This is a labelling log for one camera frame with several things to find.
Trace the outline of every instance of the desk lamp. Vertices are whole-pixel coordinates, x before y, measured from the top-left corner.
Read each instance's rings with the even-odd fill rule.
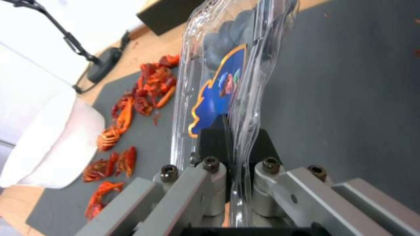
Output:
[[[122,51],[125,49],[127,44],[130,42],[128,37],[128,32],[126,32],[121,39],[121,46],[110,47],[102,52],[99,57],[91,55],[88,53],[80,44],[80,42],[68,31],[66,31],[48,12],[47,10],[35,0],[3,0],[9,3],[12,3],[15,7],[26,7],[33,10],[37,10],[40,13],[44,14],[57,28],[63,33],[64,41],[69,45],[69,47],[78,55],[84,56],[86,60],[92,62],[79,80],[76,82],[72,88],[79,94],[89,91],[92,89],[99,81],[101,81],[115,66],[119,61],[122,55]],[[77,84],[80,82],[80,79],[87,73],[87,78],[92,83],[94,83],[90,88],[82,90]]]

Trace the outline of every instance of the lamp base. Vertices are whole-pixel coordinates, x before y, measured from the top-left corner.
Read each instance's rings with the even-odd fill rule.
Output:
[[[101,81],[120,60],[122,51],[116,47],[110,47],[105,50],[96,63],[93,63],[87,71],[87,79],[92,83]]]

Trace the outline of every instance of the cooked crawfish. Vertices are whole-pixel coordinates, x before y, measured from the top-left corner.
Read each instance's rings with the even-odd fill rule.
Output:
[[[112,108],[112,116],[117,118],[108,129],[98,136],[96,144],[100,151],[107,151],[112,148],[120,139],[120,135],[129,129],[133,120],[133,104],[133,95],[126,94]]]
[[[134,109],[142,115],[150,115],[153,111],[153,106],[147,101],[145,97],[134,94]]]
[[[179,64],[179,54],[175,56],[166,55],[159,60],[159,64],[167,68],[173,68]]]
[[[130,147],[128,150],[121,153],[117,161],[117,171],[115,176],[118,176],[121,171],[125,171],[127,178],[133,174],[137,159],[137,151],[135,147]]]
[[[105,207],[105,204],[102,202],[102,197],[109,193],[112,190],[121,192],[123,190],[123,182],[112,183],[109,181],[102,182],[98,189],[92,194],[89,203],[87,205],[84,216],[91,220],[99,214],[99,212]]]
[[[96,145],[100,151],[111,149],[120,139],[120,131],[114,125],[104,130],[96,139]]]
[[[92,182],[111,176],[114,172],[114,166],[117,160],[118,154],[113,152],[108,161],[100,159],[92,162],[83,171],[83,182]]]
[[[116,121],[120,134],[125,133],[130,128],[131,121],[133,120],[133,103],[133,96],[127,95],[126,100],[124,100],[123,109]]]
[[[142,75],[132,92],[134,108],[142,115],[150,115],[154,108],[162,108],[175,92],[176,77],[170,68],[177,66],[179,55],[163,56],[159,63],[140,65]]]

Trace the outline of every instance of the clear plastic packaging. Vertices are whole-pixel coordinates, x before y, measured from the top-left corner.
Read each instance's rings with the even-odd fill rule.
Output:
[[[207,0],[188,21],[181,52],[171,164],[183,169],[201,128],[228,114],[234,150],[231,227],[252,226],[248,160],[264,87],[299,0]]]

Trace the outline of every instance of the cartoon character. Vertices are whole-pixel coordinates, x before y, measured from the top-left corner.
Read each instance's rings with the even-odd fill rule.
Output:
[[[231,94],[234,89],[234,78],[232,74],[225,72],[219,80],[219,96]]]

